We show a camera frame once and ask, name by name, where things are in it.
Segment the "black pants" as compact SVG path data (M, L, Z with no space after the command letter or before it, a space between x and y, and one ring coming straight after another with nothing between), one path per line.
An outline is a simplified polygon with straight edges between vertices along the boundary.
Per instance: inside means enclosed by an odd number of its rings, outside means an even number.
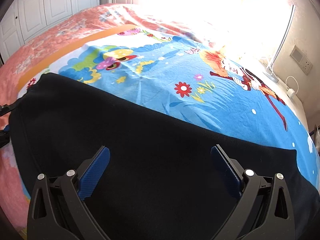
M212 132L61 75L31 86L9 126L29 192L39 174L64 175L101 146L110 150L85 203L111 239L211 239L236 202L210 153L215 145L261 176L284 175L295 239L319 224L319 193L299 172L295 150Z

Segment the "pink floral bed cover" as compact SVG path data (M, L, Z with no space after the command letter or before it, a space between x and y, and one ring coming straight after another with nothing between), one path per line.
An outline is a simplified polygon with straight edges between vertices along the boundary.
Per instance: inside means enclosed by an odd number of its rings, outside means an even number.
M1 104L17 98L20 77L57 50L86 36L124 24L134 24L163 33L182 35L212 47L200 11L188 11L185 20L169 12L143 9L134 4L105 4L85 9L31 39L1 67ZM26 232L30 197L23 187L11 144L1 148L1 208L18 232Z

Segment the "white wardrobe doors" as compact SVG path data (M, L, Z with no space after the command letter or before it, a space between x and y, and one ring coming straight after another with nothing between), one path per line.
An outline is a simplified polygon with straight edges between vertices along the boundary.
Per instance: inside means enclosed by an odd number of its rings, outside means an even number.
M1 62L21 46L100 0L12 0L1 8Z

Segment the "blue cartoon bed sheet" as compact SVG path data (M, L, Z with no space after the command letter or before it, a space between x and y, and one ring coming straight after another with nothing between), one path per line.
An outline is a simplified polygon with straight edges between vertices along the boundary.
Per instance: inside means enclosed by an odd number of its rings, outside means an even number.
M289 97L261 71L222 51L123 25L46 54L20 78L18 95L46 73L231 137L295 150L299 172L319 187L319 156Z

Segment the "white wall socket panel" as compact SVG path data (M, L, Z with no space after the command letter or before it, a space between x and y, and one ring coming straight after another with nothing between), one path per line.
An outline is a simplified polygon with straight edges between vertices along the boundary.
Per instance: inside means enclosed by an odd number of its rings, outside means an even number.
M291 51L290 56L299 65L299 67L303 71L303 73L305 75L309 75L309 73L313 67L313 64L297 46L294 46L293 50Z

